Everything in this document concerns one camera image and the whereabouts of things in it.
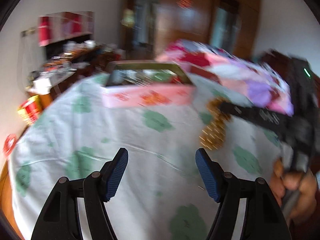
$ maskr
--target green light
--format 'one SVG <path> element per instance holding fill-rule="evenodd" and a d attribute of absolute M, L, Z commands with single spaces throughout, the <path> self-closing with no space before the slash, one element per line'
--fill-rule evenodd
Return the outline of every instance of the green light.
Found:
<path fill-rule="evenodd" d="M 304 71 L 307 73 L 308 77 L 311 79 L 310 74 L 308 73 L 308 71 L 304 68 Z"/>

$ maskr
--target human hand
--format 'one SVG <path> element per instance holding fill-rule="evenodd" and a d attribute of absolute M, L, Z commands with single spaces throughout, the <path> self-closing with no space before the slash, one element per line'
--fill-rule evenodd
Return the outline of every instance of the human hand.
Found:
<path fill-rule="evenodd" d="M 273 174 L 269 183 L 271 191 L 279 206 L 282 205 L 281 199 L 285 194 L 286 188 L 292 191 L 299 188 L 301 193 L 300 197 L 289 216 L 289 219 L 293 220 L 295 224 L 299 224 L 307 220 L 313 214 L 317 205 L 315 198 L 318 188 L 316 178 L 310 170 L 305 174 L 301 181 L 302 176 L 302 172 L 290 172 L 284 175 L 282 162 L 278 159 L 273 166 Z"/>

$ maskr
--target gold tinsel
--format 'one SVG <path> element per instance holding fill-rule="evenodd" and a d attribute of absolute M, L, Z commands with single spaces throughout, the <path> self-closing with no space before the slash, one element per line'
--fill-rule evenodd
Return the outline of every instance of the gold tinsel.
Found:
<path fill-rule="evenodd" d="M 207 104 L 207 109 L 213 116 L 210 124 L 207 125 L 200 135 L 200 143 L 204 148 L 209 150 L 219 149 L 223 146 L 225 139 L 225 121 L 230 120 L 230 114 L 221 113 L 219 110 L 220 104 L 226 101 L 224 98 L 219 97 L 210 101 Z"/>

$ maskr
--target bed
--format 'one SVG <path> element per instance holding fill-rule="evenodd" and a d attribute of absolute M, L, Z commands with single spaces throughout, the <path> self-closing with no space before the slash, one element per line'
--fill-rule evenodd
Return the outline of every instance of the bed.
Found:
<path fill-rule="evenodd" d="M 269 87 L 260 90 L 260 95 L 268 93 L 269 101 L 264 104 L 290 113 L 285 83 L 278 77 L 276 82 L 257 65 L 247 63 L 244 68 L 240 62 L 228 59 L 227 63 L 234 74 L 236 67 L 238 73 L 247 74 L 242 77 L 264 80 Z M 210 68 L 214 64 L 203 67 L 215 72 L 219 82 L 189 73 L 197 86 L 191 105 L 106 108 L 101 99 L 101 85 L 108 78 L 105 73 L 77 82 L 57 98 L 21 137 L 9 159 L 12 208 L 23 237 L 31 239 L 41 208 L 60 177 L 84 178 L 125 147 L 129 163 L 116 196 L 106 204 L 118 239 L 205 239 L 218 207 L 208 196 L 195 164 L 199 135 L 211 119 L 206 104 L 224 97 L 251 106 L 252 88 L 246 82 L 246 89 L 243 83 L 231 89 L 221 68 L 217 73 L 217 68 Z M 233 118 L 224 146 L 207 152 L 238 178 L 269 180 L 279 147 L 271 131 Z M 241 233 L 244 210 L 245 201 L 239 208 L 233 239 Z M 79 201 L 79 216 L 84 239 L 91 239 L 83 200 Z"/>

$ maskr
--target pink blanket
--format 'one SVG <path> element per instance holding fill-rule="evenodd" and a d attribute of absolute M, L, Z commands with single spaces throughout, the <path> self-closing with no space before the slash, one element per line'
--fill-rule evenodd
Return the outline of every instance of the pink blanket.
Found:
<path fill-rule="evenodd" d="M 288 84 L 267 64 L 262 67 L 224 50 L 186 40 L 169 44 L 156 61 L 174 61 L 187 72 L 193 65 L 202 67 L 216 76 L 216 82 L 247 96 L 255 106 L 293 114 Z"/>

